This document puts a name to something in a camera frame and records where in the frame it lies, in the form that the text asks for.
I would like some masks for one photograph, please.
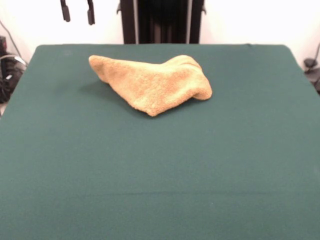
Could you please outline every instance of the table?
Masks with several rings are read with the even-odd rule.
[[[196,59],[155,118],[88,57]],[[282,45],[39,46],[0,122],[1,240],[319,240],[320,99]]]

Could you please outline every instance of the tan towel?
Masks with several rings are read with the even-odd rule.
[[[190,98],[207,100],[212,95],[208,79],[190,56],[151,64],[93,55],[89,63],[98,77],[133,108],[152,117]]]

